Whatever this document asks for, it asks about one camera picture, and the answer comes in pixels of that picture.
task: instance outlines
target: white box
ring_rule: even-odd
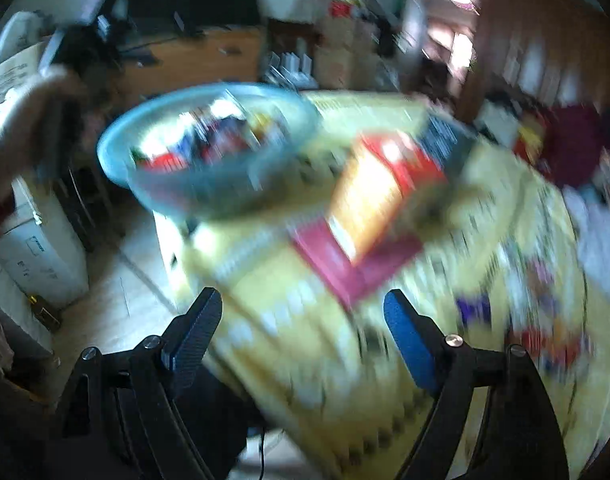
[[[27,296],[1,266],[0,323],[16,356],[41,359],[51,355],[51,333],[34,317]]]
[[[0,263],[25,294],[63,308],[89,290],[85,250],[53,193],[21,203],[0,232]]]
[[[10,88],[20,86],[27,78],[38,72],[45,43],[37,43],[19,52],[0,64],[0,103]]]

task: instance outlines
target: cardboard box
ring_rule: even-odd
[[[368,90],[380,58],[371,52],[319,46],[314,56],[314,78],[320,88]]]
[[[325,16],[320,22],[323,46],[373,52],[376,49],[376,25],[353,18]]]
[[[0,103],[10,88],[20,86],[27,78],[38,72],[45,43],[37,43],[0,64]]]
[[[1,232],[0,263],[25,294],[63,308],[89,290],[85,250],[55,195],[19,205]]]
[[[314,79],[320,88],[351,88],[354,54],[346,48],[319,46],[314,56]]]
[[[0,323],[17,357],[44,359],[51,355],[51,333],[34,317],[27,296],[1,265]]]

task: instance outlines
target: table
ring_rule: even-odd
[[[420,314],[472,346],[528,345],[577,478],[610,436],[610,300],[576,263],[559,190],[507,150],[479,142],[442,219],[418,228],[424,251],[346,314],[297,255],[290,231],[324,213],[357,133],[417,135],[427,108],[394,94],[307,98],[323,117],[319,135],[271,204],[191,234],[156,216],[179,312],[204,286],[223,297],[205,364],[251,394],[330,477],[394,478],[431,408],[384,322],[384,295],[400,288]],[[465,319],[471,308],[486,314]],[[467,467],[485,397],[474,392],[454,474]]]

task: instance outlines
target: wooden door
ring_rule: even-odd
[[[610,20],[582,0],[480,0],[474,49],[456,106],[461,121],[503,87],[549,106],[610,104]]]

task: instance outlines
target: human hand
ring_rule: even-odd
[[[37,74],[8,99],[0,111],[0,199],[9,194],[12,180],[40,162],[44,153],[44,135],[40,122],[55,100],[73,100],[84,110],[88,104],[87,88],[76,73],[63,66],[52,66]],[[86,114],[83,139],[95,136],[103,124],[97,116]]]

